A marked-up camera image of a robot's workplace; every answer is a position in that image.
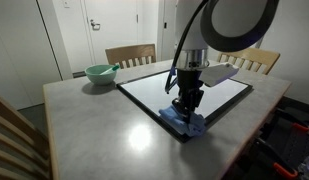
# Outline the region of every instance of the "green bowl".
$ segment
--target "green bowl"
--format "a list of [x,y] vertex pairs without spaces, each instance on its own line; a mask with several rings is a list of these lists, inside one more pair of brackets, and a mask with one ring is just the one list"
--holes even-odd
[[107,84],[110,84],[114,80],[116,76],[116,71],[109,73],[109,74],[104,74],[104,75],[100,75],[100,74],[112,67],[114,67],[114,65],[91,66],[85,69],[85,74],[87,78],[95,85],[107,85]]

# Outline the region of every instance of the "blue cloth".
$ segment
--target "blue cloth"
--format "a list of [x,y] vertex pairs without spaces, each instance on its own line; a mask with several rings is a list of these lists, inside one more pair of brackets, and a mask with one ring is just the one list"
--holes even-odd
[[170,75],[175,76],[176,72],[175,72],[175,66],[172,66],[170,69]]
[[197,115],[191,112],[189,124],[183,121],[183,116],[171,105],[166,109],[160,109],[161,118],[172,126],[180,134],[187,134],[188,136],[201,136],[205,133],[206,120],[202,115]]

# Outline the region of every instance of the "doorway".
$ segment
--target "doorway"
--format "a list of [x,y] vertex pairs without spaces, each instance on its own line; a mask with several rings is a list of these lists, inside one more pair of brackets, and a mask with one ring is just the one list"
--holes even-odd
[[138,43],[137,0],[81,0],[92,62],[108,64],[105,49]]

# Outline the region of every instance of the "chair backrest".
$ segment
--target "chair backrest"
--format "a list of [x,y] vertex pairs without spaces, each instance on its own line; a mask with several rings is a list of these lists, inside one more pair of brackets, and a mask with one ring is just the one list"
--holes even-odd
[[49,142],[0,97],[0,178],[51,179]]
[[123,62],[125,62],[127,68],[131,67],[130,63],[137,66],[156,62],[155,44],[116,47],[106,49],[105,52],[108,63],[112,65],[118,63],[121,69],[124,69]]
[[221,52],[217,61],[223,62],[223,57],[225,57],[224,62],[237,65],[239,68],[243,68],[244,64],[247,70],[252,70],[254,72],[258,72],[260,67],[265,65],[262,74],[267,75],[280,57],[280,54],[256,48],[247,48],[237,52]]

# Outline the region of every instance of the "white board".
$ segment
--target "white board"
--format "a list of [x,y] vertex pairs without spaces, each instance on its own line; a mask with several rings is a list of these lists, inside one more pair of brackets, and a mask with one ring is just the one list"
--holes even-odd
[[[167,76],[168,72],[165,72],[123,83],[121,86],[159,116],[159,109],[169,107],[172,100],[178,97],[179,87],[177,85],[170,90],[169,94],[164,91]],[[204,95],[199,107],[195,109],[195,113],[208,117],[248,87],[251,86],[230,79],[212,88],[203,85],[200,89],[204,91]]]

